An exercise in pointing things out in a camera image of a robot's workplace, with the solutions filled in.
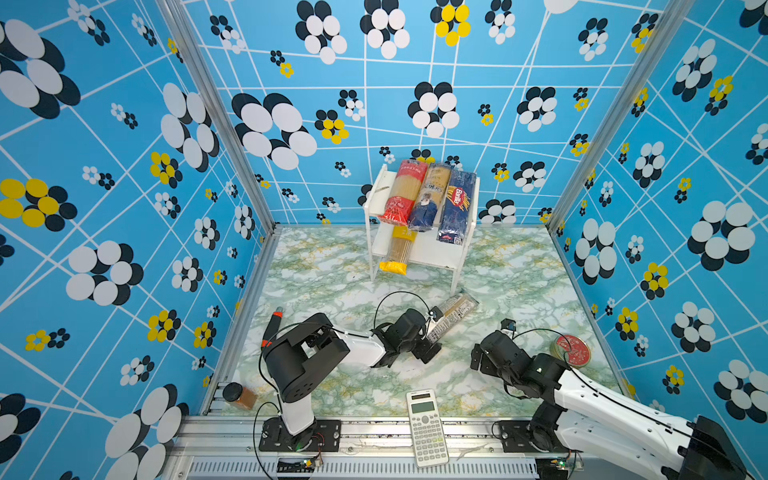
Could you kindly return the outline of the clear grey spaghetti bag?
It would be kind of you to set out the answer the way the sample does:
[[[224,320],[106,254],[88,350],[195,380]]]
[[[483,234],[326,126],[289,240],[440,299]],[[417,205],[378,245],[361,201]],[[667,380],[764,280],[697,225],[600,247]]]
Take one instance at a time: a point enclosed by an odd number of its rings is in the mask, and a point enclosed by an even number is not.
[[[460,323],[479,305],[469,293],[461,292],[450,297],[442,304],[432,307],[428,313],[426,340],[438,343],[454,326]]]

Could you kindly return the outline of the yellow pasta bag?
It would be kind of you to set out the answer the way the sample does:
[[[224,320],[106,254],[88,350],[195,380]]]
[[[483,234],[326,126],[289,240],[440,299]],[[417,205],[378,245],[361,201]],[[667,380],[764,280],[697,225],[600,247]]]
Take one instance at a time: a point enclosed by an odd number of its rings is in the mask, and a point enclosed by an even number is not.
[[[407,226],[395,226],[392,231],[388,254],[386,259],[379,263],[379,269],[383,272],[405,276],[417,235],[417,231],[410,230]]]

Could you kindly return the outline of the red spaghetti bag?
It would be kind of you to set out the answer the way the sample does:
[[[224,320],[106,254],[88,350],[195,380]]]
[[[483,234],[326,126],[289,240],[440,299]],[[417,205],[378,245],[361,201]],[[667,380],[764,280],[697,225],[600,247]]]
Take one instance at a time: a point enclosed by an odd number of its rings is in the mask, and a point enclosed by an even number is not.
[[[379,215],[381,222],[395,226],[407,224],[427,170],[428,165],[417,160],[408,159],[401,162],[384,212]]]

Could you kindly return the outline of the blue clear spaghetti bag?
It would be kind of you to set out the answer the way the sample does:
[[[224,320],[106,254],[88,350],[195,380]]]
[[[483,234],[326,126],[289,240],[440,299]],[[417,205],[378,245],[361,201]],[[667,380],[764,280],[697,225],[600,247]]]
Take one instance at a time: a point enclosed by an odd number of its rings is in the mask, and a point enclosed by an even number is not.
[[[408,219],[410,230],[425,232],[433,228],[451,174],[452,168],[445,164],[429,167]]]

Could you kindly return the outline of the blue Barilla pasta box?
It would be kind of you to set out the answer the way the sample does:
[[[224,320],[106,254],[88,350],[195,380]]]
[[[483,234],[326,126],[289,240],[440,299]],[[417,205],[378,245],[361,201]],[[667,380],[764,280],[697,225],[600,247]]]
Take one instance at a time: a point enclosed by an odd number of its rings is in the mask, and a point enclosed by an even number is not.
[[[473,172],[452,171],[437,231],[439,241],[453,245],[465,243],[476,180]]]

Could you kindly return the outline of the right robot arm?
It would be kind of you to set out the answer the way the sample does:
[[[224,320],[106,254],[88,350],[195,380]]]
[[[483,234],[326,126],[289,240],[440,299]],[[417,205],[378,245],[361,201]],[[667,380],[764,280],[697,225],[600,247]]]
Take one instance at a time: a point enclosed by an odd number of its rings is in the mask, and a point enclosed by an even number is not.
[[[567,356],[529,355],[496,330],[472,350],[470,367],[539,406],[524,429],[537,450],[587,453],[645,479],[748,479],[724,428],[660,412],[574,368]]]

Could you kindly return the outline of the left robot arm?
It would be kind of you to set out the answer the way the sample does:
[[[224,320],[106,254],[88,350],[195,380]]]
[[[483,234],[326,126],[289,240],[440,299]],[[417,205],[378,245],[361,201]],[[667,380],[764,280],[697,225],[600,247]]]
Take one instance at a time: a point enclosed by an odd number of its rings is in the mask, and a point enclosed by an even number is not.
[[[389,368],[408,353],[427,364],[442,348],[428,338],[427,318],[415,309],[366,333],[336,327],[324,313],[284,327],[281,318],[273,314],[261,343],[259,364],[271,378],[279,410],[263,422],[262,452],[336,452],[341,422],[319,420],[311,394],[338,366]]]

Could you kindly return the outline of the white two-tier shelf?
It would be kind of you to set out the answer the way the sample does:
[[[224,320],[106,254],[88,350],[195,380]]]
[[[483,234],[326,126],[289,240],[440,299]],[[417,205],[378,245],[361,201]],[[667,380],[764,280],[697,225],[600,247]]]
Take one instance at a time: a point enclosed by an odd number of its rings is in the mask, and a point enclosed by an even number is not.
[[[368,249],[368,264],[371,280],[376,278],[379,272],[379,262],[389,251],[391,236],[394,226],[389,224],[377,224],[371,226],[370,219],[378,217],[384,212],[385,203],[396,178],[395,171],[389,171],[387,165],[383,165],[376,176],[372,188],[363,204],[365,215],[366,244]],[[453,272],[450,294],[456,292],[457,285],[469,253],[474,231],[478,225],[478,200],[480,193],[480,180],[476,179],[470,215],[465,241],[462,245],[453,245],[441,242],[437,239],[435,231],[419,233],[411,249],[410,263],[451,270]]]

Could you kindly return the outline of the white calculator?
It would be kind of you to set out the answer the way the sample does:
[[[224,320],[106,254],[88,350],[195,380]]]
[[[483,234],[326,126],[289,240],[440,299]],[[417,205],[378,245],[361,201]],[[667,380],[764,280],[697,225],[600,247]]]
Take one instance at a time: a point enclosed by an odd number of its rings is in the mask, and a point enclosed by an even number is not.
[[[448,464],[448,447],[435,392],[409,392],[406,402],[417,466],[429,468]]]

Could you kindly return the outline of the red black utility knife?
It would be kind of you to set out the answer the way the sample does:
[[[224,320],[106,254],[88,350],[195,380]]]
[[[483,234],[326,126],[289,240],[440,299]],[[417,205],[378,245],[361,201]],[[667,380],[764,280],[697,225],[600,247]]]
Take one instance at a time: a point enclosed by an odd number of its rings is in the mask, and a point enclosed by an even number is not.
[[[272,313],[269,319],[269,322],[264,330],[262,342],[261,342],[262,350],[269,347],[272,344],[272,342],[276,339],[276,336],[278,335],[278,330],[282,322],[282,317],[283,317],[283,308],[277,307],[275,311]]]

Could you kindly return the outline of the brown spice jar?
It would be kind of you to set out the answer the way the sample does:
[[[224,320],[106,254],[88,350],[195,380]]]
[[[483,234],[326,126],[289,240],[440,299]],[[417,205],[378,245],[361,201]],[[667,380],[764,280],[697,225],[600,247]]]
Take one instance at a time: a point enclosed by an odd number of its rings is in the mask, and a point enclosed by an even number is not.
[[[258,399],[258,395],[251,389],[238,382],[228,383],[222,391],[223,399],[236,408],[250,411]]]

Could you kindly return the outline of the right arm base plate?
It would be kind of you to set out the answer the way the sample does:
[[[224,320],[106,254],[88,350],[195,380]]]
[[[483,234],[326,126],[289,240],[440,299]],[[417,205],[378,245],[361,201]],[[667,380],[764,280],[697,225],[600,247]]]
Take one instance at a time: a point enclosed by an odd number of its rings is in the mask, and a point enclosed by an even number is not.
[[[553,432],[531,427],[526,420],[498,420],[491,434],[502,444],[505,453],[566,453],[568,449]]]

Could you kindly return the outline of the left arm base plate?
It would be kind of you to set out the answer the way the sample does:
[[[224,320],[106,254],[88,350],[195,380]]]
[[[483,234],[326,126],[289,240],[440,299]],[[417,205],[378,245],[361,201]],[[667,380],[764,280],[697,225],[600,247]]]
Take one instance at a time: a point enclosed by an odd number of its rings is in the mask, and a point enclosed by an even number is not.
[[[281,417],[266,420],[257,435],[260,452],[325,453],[338,452],[341,440],[340,420],[315,420],[307,429],[292,435]]]

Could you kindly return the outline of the aluminium front rail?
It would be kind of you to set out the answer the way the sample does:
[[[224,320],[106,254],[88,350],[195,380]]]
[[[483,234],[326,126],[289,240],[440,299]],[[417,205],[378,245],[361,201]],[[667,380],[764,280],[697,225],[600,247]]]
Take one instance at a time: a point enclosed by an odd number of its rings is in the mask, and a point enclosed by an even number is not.
[[[659,479],[647,452],[617,448],[613,464],[587,452],[526,444],[520,420],[445,418],[445,463],[417,462],[403,417],[342,420],[338,432],[301,452],[263,450],[251,417],[194,417],[177,437],[163,479]]]

